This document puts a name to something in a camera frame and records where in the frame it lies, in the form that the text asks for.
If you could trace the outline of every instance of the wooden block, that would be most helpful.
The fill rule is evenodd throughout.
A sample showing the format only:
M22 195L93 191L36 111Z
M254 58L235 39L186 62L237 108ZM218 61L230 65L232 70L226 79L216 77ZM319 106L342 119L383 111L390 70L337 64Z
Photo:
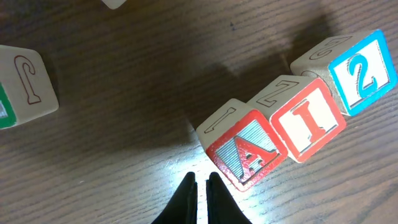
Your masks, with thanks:
M102 0L110 9L117 9L127 0Z
M322 78L340 111L348 116L360 113L397 83L381 30L327 38L290 68L294 75Z
M0 129L58 109L42 57L34 50L0 45Z
M321 78L281 75L248 105L270 121L296 162L305 162L346 127Z
M287 150L260 111L231 99L197 128L209 158L240 191L262 179Z

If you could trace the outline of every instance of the blue number 2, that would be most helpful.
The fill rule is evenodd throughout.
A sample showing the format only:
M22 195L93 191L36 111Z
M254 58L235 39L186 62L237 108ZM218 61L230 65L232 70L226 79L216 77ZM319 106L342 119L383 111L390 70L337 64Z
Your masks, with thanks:
M365 79L366 72L368 70L368 60L363 55L355 55L349 62L349 73L355 75L355 67L360 65L359 75L358 75L358 94L362 98L366 98L372 93L377 91L377 81L375 77L372 77L372 83L368 86L363 86L363 80Z

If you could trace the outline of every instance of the red border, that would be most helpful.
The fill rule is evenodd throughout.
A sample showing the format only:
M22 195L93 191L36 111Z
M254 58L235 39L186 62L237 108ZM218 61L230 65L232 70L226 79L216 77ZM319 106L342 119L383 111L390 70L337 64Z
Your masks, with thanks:
M268 166L263 167L259 172L255 173L248 181L246 181L245 184L242 184L224 164L224 162L217 156L216 151L229 140L234 138L242 129L244 129L248 124L250 124L250 122L254 120L259 122L261 127L270 137L271 141L275 144L275 147L279 151L279 155ZM211 144L206 149L206 154L220 169L220 171L222 171L222 173L224 173L224 175L232 182L232 184L239 191L244 192L259 182L263 177L265 177L269 172L274 170L281 162L283 162L283 160L285 160L287 157L287 149L264 115L258 110L252 110L227 132L225 132L220 138L218 138L213 144Z
M306 96L315 91L317 88L320 89L326 103L329 105L331 112L336 118L337 127L335 127L330 133L326 134L321 140L317 141L313 146L307 149L300 156L300 152L294 146L292 140L289 138L289 135L286 133L285 129L282 127L279 122L279 118L286 114L289 110L298 105ZM337 134L339 134L346 127L346 121L341 115L340 110L334 101L333 97L330 95L329 88L326 83L321 78L316 78L312 81L308 86L306 86L302 91L300 91L297 95L295 95L288 103L286 103L283 107L281 107L278 111L276 111L270 118L271 125L275 127L275 130L281 136L282 140L286 143L287 148L293 154L298 162L305 162L309 159L314 153L316 153L319 149L321 149L326 143L331 141Z

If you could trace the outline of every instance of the blue border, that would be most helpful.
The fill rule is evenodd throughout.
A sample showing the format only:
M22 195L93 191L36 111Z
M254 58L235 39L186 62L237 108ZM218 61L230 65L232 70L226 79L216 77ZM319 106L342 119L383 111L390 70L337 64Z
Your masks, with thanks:
M387 74L389 76L390 82L388 84L384 85L382 88L378 89L377 92L375 92L371 96L367 97L365 100L360 102L354 108L350 108L349 104L347 102L346 95L341 87L340 81L337 78L334 68L337 65L341 64L342 62L344 62L345 60L352 57L354 54L359 52L362 48L364 48L365 46L367 46L374 40L377 40L379 42L381 55L384 60L384 65L386 66ZM364 110L369 105L371 105L372 103L374 103L375 101L380 99L388 91L392 90L395 87L395 85L397 84L397 72L394 68L394 64L393 64L391 56L390 56L390 51L388 50L386 39L381 30L376 30L371 35L367 36L365 39L363 39L358 44L356 44L354 47L350 48L345 53L343 53L338 58L336 58L334 61L332 61L329 64L329 71L335 81L335 84L340 93L341 99L343 100L343 103L346 106L347 113L351 116L359 114L362 110Z

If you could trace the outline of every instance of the wood grain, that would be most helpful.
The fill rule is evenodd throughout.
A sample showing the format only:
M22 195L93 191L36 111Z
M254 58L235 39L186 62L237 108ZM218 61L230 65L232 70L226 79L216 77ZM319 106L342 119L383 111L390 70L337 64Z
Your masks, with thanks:
M247 101L325 37L382 29L388 0L3 0L0 43L38 51L60 109L1 131L0 223L150 223L188 171L198 223L216 167L193 128ZM240 193L253 223L396 223L398 88L305 164Z

